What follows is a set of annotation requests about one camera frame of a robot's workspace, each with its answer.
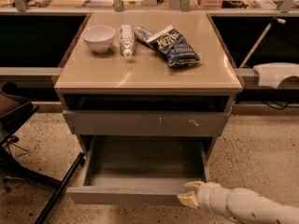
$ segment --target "black metal leg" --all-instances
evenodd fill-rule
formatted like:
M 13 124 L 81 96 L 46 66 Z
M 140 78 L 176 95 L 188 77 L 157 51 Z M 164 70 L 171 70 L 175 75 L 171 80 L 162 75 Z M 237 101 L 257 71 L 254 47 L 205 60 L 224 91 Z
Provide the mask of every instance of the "black metal leg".
M 56 191 L 51 196 L 50 200 L 48 201 L 47 205 L 45 206 L 44 210 L 39 215 L 38 219 L 36 220 L 36 224 L 43 223 L 45 219 L 47 218 L 48 214 L 50 213 L 50 210 L 53 208 L 53 206 L 56 204 L 59 196 L 63 192 L 65 186 L 67 185 L 68 181 L 72 177 L 72 175 L 75 173 L 76 169 L 80 164 L 82 164 L 84 158 L 83 153 L 79 153 L 76 160 L 74 161 L 71 168 L 68 170 L 67 174 L 65 175 L 64 179 L 61 181 L 61 185 L 59 188 L 56 189 Z

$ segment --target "bottle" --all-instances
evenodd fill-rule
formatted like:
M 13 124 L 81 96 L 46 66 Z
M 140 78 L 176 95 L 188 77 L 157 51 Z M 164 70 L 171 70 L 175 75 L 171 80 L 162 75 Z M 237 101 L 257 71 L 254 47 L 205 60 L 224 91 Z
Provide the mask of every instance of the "bottle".
M 120 51 L 125 58 L 131 58 L 135 50 L 133 28 L 129 24 L 120 27 Z

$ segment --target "drawer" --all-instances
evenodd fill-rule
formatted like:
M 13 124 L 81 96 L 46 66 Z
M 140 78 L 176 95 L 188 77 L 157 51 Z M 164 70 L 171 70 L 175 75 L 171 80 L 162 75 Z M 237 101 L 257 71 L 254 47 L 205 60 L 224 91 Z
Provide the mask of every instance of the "drawer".
M 220 136 L 228 119 L 218 112 L 64 111 L 73 134 Z
M 190 137 L 94 136 L 75 203 L 177 205 L 183 184 L 208 179 L 207 140 Z

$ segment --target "white robotic arm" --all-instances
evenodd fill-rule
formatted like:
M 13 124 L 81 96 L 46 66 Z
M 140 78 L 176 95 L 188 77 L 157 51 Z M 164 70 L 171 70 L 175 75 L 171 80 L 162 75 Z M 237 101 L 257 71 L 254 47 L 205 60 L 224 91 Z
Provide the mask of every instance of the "white robotic arm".
M 299 224 L 299 208 L 275 203 L 249 189 L 226 189 L 219 184 L 191 182 L 181 203 L 221 215 L 238 224 Z

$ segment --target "concrete floor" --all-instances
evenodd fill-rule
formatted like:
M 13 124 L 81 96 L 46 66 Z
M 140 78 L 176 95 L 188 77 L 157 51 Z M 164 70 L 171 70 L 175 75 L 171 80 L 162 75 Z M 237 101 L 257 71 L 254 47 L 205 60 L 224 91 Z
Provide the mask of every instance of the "concrete floor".
M 212 181 L 226 188 L 244 187 L 284 204 L 299 207 L 299 108 L 276 111 L 245 108 L 231 116 L 209 159 Z M 62 179 L 80 152 L 61 113 L 36 113 L 18 131 L 19 146 L 30 153 L 18 158 L 25 167 Z M 22 151 L 12 148 L 13 154 Z M 79 167 L 68 186 L 79 181 Z M 34 223 L 52 190 L 9 180 L 0 195 L 0 223 Z M 66 195 L 45 223 L 226 224 L 201 210 L 169 206 L 74 204 Z

